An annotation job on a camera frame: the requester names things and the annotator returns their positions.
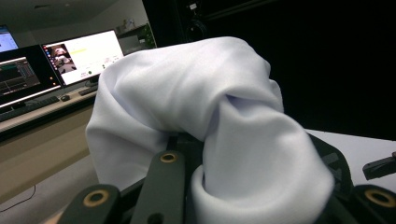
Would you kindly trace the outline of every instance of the dark background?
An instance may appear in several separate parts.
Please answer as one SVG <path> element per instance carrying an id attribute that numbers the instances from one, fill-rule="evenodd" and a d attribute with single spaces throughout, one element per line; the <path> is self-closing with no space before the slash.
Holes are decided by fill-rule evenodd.
<path id="1" fill-rule="evenodd" d="M 193 2 L 195 14 L 188 8 Z M 143 3 L 158 47 L 217 36 L 246 40 L 271 64 L 285 113 L 304 128 L 396 140 L 396 8 L 390 1 Z M 236 10 L 227 13 L 230 7 Z M 201 33 L 198 26 L 191 32 L 192 20 L 203 25 Z"/>

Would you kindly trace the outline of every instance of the keyboard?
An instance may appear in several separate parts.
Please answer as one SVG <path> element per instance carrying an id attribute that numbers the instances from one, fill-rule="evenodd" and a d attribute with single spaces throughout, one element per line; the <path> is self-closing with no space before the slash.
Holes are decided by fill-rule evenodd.
<path id="1" fill-rule="evenodd" d="M 59 102 L 59 101 L 60 100 L 58 99 L 58 97 L 51 96 L 51 97 L 44 99 L 42 101 L 39 101 L 37 103 L 31 104 L 31 105 L 26 105 L 24 107 L 8 111 L 6 113 L 0 114 L 0 122 L 3 122 L 8 119 L 16 118 L 17 116 L 29 113 L 31 111 L 37 110 L 37 109 L 42 108 L 47 105 L 55 104 L 56 102 Z"/>
<path id="2" fill-rule="evenodd" d="M 98 90 L 98 86 L 92 86 L 92 87 L 89 87 L 88 89 L 79 91 L 78 94 L 83 96 L 83 95 L 86 95 L 88 93 L 91 93 L 91 92 L 94 92 L 94 91 L 97 91 L 97 90 Z"/>

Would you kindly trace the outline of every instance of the white wall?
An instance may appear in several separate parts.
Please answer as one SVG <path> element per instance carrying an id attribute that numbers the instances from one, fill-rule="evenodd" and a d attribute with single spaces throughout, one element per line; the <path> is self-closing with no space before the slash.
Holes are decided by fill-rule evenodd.
<path id="1" fill-rule="evenodd" d="M 75 23 L 65 26 L 50 27 L 40 30 L 32 30 L 24 33 L 12 34 L 20 48 L 36 44 L 45 44 L 53 41 L 71 38 L 74 36 L 91 33 L 91 27 L 87 22 Z"/>
<path id="2" fill-rule="evenodd" d="M 115 29 L 124 19 L 133 19 L 136 26 L 148 22 L 142 0 L 120 0 L 90 20 L 90 26 L 95 32 Z"/>
<path id="3" fill-rule="evenodd" d="M 109 29 L 115 29 L 123 24 L 124 19 L 134 19 L 136 26 L 148 22 L 142 0 L 120 0 L 90 21 L 32 30 L 30 32 L 12 34 L 19 47 L 49 43 L 74 36 L 86 35 Z"/>

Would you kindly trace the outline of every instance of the monitor screen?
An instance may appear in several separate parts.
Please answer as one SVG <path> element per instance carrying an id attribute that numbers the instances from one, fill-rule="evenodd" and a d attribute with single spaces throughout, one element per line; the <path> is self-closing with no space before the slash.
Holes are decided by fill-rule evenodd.
<path id="1" fill-rule="evenodd" d="M 0 25 L 0 52 L 17 49 L 18 45 L 6 25 Z"/>
<path id="2" fill-rule="evenodd" d="M 61 88 L 39 45 L 0 53 L 0 108 Z"/>
<path id="3" fill-rule="evenodd" d="M 123 57 L 114 30 L 48 43 L 42 48 L 64 86 L 97 78 Z"/>

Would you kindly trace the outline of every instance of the cabinet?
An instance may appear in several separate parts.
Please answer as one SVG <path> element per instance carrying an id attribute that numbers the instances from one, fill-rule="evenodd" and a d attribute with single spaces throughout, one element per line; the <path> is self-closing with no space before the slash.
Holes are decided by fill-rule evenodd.
<path id="1" fill-rule="evenodd" d="M 156 44 L 149 23 L 117 34 L 124 55 L 142 50 L 155 49 Z"/>

